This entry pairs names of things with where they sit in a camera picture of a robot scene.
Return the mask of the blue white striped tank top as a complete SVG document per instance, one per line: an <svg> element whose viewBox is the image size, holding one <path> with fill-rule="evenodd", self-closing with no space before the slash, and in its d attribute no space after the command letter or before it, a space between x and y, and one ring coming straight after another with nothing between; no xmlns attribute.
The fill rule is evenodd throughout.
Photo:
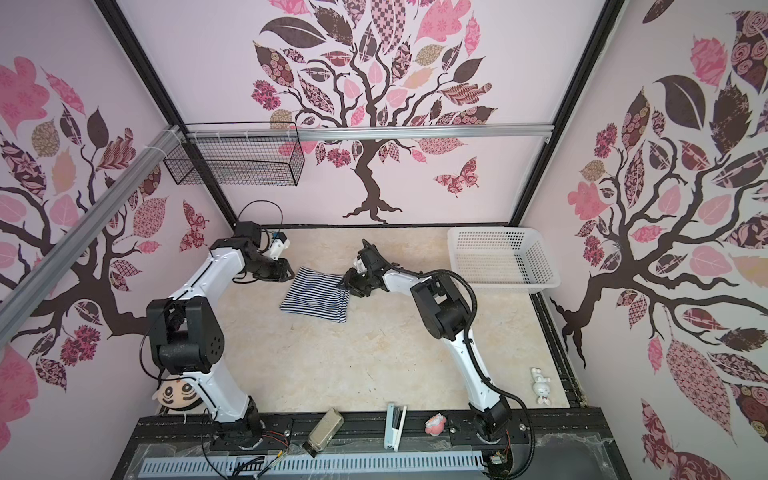
<svg viewBox="0 0 768 480"><path fill-rule="evenodd" d="M279 308L284 313L345 323L349 292L341 287L343 276L301 267Z"/></svg>

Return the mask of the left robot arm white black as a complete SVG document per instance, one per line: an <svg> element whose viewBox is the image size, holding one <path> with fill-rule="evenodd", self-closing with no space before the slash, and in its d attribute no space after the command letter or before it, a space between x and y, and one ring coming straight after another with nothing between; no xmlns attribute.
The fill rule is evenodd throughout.
<svg viewBox="0 0 768 480"><path fill-rule="evenodd" d="M147 306L150 353L168 374L153 398L174 410L204 404L214 439L224 447L253 449L265 426L253 398L237 385L224 360L225 336L214 307L241 274L255 281L282 283L294 278L282 257L290 241L280 231L261 246L262 229L239 222L229 238L212 245L203 264L176 292Z"/></svg>

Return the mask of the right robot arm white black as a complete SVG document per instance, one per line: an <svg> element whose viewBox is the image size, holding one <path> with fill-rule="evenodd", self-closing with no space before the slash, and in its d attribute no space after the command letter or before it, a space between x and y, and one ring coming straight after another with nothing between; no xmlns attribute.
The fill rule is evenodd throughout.
<svg viewBox="0 0 768 480"><path fill-rule="evenodd" d="M473 423L481 439L492 442L503 435L511 418L508 397L492 384L474 341L477 296L468 282L447 269L414 272L396 265L363 240L353 266L339 286L358 298L375 290L410 296L427 332L449 350L461 373Z"/></svg>

